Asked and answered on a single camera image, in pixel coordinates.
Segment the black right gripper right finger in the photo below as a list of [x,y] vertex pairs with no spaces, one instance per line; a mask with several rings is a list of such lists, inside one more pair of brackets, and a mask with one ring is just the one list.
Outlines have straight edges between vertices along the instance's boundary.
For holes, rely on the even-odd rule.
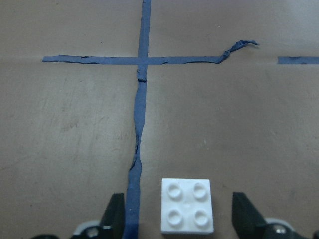
[[232,225],[240,239],[261,239],[266,220],[243,192],[233,192]]

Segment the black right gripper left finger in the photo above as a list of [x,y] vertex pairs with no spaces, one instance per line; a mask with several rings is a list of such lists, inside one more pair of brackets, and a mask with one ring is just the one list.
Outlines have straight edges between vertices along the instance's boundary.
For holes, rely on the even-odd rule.
[[125,227],[125,200],[123,193],[115,193],[104,211],[99,224],[102,239],[121,239]]

